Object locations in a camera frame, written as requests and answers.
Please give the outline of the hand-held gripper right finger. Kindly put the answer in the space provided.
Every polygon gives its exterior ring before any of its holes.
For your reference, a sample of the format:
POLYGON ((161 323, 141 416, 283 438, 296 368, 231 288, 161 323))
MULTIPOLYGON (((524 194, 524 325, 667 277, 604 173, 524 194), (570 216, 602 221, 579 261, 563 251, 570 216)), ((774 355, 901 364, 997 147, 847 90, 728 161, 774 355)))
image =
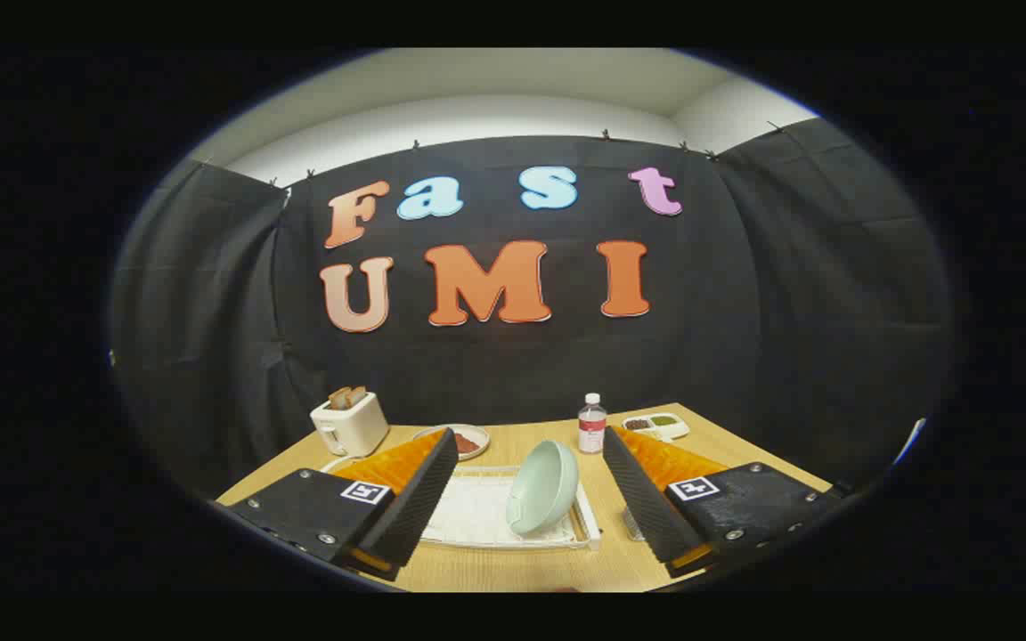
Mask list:
POLYGON ((770 463, 726 467, 618 426, 603 456, 655 559, 673 579, 761 555, 842 505, 770 463))

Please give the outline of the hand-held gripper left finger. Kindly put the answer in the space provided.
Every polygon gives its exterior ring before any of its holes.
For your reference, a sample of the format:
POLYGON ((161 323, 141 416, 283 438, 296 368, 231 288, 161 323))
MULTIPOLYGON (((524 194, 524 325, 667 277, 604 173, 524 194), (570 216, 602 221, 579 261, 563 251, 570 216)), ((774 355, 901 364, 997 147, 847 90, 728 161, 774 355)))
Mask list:
POLYGON ((225 508, 274 540, 346 571, 394 580, 459 463, 440 427, 343 469, 298 469, 225 508))

